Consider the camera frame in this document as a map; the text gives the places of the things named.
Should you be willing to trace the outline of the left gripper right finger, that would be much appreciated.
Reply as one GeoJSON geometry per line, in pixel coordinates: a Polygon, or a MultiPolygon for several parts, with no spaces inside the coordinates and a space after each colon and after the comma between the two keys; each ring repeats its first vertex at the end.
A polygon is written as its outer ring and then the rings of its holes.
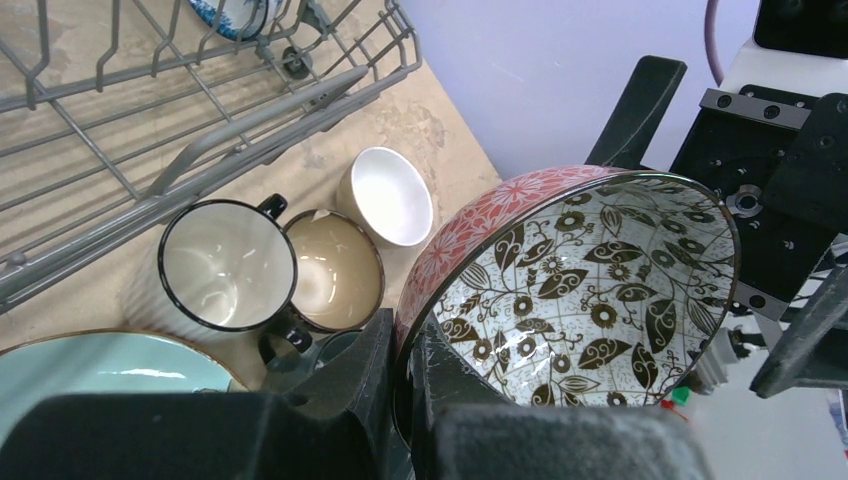
{"type": "Polygon", "coordinates": [[[688,425],[660,407],[522,407],[492,390],[429,317],[410,358],[419,479],[710,479],[688,425]]]}

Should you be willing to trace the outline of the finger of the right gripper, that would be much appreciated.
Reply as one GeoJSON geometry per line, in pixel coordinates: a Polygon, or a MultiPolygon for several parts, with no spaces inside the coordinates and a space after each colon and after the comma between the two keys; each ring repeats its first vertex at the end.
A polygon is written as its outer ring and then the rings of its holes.
{"type": "Polygon", "coordinates": [[[680,60],[641,57],[585,163],[644,170],[644,155],[686,71],[680,60]]]}
{"type": "Polygon", "coordinates": [[[847,388],[847,268],[834,268],[770,350],[750,389],[847,388]]]}

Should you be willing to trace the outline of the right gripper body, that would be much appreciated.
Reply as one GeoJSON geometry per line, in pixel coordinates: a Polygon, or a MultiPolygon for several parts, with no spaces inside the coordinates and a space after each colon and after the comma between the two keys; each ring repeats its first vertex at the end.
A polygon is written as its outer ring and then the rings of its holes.
{"type": "Polygon", "coordinates": [[[741,238],[733,300],[777,320],[847,231],[847,96],[709,89],[670,169],[724,201],[741,238]]]}

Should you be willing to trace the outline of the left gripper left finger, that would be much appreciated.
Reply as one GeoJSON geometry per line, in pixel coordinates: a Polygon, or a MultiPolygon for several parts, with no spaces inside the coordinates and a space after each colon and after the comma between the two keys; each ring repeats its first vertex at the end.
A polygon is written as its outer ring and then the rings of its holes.
{"type": "Polygon", "coordinates": [[[392,316],[285,393],[50,398],[1,449],[5,479],[386,479],[392,316]]]}

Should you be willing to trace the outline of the brown floral pattern bowl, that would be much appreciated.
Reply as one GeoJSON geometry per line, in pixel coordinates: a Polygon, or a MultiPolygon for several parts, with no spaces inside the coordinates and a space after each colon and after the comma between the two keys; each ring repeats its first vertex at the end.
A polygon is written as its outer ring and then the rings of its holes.
{"type": "Polygon", "coordinates": [[[583,165],[507,180],[411,267],[394,321],[396,425],[411,441],[411,356],[429,324],[516,404],[657,404],[720,331],[740,263],[725,203],[686,177],[583,165]]]}

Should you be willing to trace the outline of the blue white pattern bowl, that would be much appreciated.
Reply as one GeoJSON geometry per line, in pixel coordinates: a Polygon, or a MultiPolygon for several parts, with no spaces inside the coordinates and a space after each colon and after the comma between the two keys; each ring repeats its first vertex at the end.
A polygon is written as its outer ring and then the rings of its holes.
{"type": "Polygon", "coordinates": [[[190,7],[209,27],[218,19],[216,32],[232,41],[249,41],[258,36],[281,10],[283,0],[189,0],[190,7]]]}

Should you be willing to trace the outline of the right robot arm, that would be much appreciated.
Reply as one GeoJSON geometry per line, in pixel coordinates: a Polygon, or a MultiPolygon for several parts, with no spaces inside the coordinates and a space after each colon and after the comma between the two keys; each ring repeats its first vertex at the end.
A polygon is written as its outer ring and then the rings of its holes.
{"type": "Polygon", "coordinates": [[[711,190],[736,233],[731,302],[769,351],[751,389],[843,389],[844,256],[806,305],[791,303],[847,232],[847,5],[763,1],[731,67],[708,62],[716,84],[670,169],[711,190]]]}

